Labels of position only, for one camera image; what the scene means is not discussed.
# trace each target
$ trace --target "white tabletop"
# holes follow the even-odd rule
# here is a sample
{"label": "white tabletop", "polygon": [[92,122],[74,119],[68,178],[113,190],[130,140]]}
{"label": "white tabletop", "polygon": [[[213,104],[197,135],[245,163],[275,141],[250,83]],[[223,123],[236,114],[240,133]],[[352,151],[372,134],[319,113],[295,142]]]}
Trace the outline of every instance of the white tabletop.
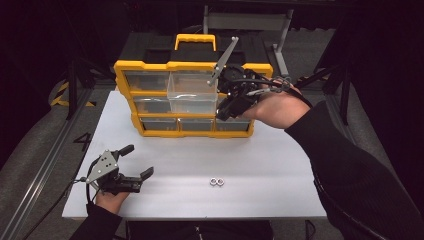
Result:
{"label": "white tabletop", "polygon": [[[126,99],[112,91],[78,173],[105,150],[134,144],[120,157],[120,173],[155,173],[132,193],[120,215],[128,219],[194,220],[326,216],[313,184],[309,159],[283,130],[256,121],[250,138],[142,137],[133,127]],[[222,187],[211,186],[222,178]],[[73,186],[65,218],[84,218],[85,183]]]}

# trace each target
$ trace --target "robotic hand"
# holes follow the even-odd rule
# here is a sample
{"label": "robotic hand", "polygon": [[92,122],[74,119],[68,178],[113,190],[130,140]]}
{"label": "robotic hand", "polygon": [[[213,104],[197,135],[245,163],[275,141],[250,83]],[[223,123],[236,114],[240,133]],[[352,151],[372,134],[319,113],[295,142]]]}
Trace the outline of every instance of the robotic hand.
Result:
{"label": "robotic hand", "polygon": [[259,101],[261,94],[267,92],[287,92],[312,107],[302,94],[291,88],[289,78],[276,77],[267,79],[251,69],[239,65],[226,65],[238,38],[233,37],[230,46],[214,66],[209,86],[218,79],[217,91],[226,93],[227,97],[218,105],[216,118],[226,121],[236,118]]}
{"label": "robotic hand", "polygon": [[150,167],[140,173],[140,177],[126,177],[119,173],[119,156],[125,156],[134,150],[134,145],[128,145],[117,151],[106,150],[99,158],[93,161],[85,179],[96,190],[118,194],[119,192],[140,192],[140,187],[145,180],[153,175],[154,169]]}

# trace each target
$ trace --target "metal frame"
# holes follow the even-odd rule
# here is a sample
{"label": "metal frame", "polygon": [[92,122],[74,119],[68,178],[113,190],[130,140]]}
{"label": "metal frame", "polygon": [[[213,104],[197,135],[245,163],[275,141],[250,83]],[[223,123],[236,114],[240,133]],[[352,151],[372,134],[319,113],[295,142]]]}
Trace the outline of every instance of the metal frame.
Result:
{"label": "metal frame", "polygon": [[210,13],[206,5],[203,13],[203,33],[208,34],[209,29],[248,29],[280,31],[278,43],[273,44],[275,58],[282,77],[288,77],[289,71],[284,61],[282,49],[289,31],[293,9],[286,14],[234,14]]}
{"label": "metal frame", "polygon": [[21,230],[24,221],[28,217],[29,213],[35,205],[35,202],[38,199],[38,196],[43,190],[43,187],[46,184],[50,173],[53,171],[54,165],[56,164],[57,159],[64,147],[65,141],[68,135],[70,134],[72,127],[75,125],[78,116],[80,115],[84,107],[84,104],[88,101],[92,91],[92,89],[83,90],[83,93],[81,94],[80,99],[78,101],[78,107],[76,111],[74,112],[72,118],[66,121],[62,129],[60,130],[60,133],[56,138],[52,148],[50,149],[49,154],[41,165],[40,170],[38,171],[34,180],[31,182],[24,198],[19,204],[19,207],[16,212],[13,214],[12,219],[10,220],[0,239],[15,239],[17,234]]}

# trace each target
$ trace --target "black sleeve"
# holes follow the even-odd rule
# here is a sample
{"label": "black sleeve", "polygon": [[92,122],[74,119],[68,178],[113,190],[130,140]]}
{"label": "black sleeve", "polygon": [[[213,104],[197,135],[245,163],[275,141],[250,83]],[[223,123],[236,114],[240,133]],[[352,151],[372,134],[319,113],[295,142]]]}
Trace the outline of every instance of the black sleeve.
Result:
{"label": "black sleeve", "polygon": [[112,239],[121,223],[118,215],[93,205],[90,215],[84,220],[70,238],[71,240],[108,240]]}
{"label": "black sleeve", "polygon": [[329,221],[345,239],[424,239],[424,222],[399,181],[334,127],[325,102],[286,132],[308,155]]}

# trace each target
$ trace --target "storage bin carry handle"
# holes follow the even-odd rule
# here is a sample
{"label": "storage bin carry handle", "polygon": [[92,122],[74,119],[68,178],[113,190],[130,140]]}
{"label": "storage bin carry handle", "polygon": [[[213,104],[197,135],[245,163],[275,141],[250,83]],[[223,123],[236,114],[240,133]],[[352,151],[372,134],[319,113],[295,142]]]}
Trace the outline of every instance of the storage bin carry handle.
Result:
{"label": "storage bin carry handle", "polygon": [[210,34],[178,34],[175,40],[175,50],[178,50],[180,42],[211,42],[216,51],[215,35]]}

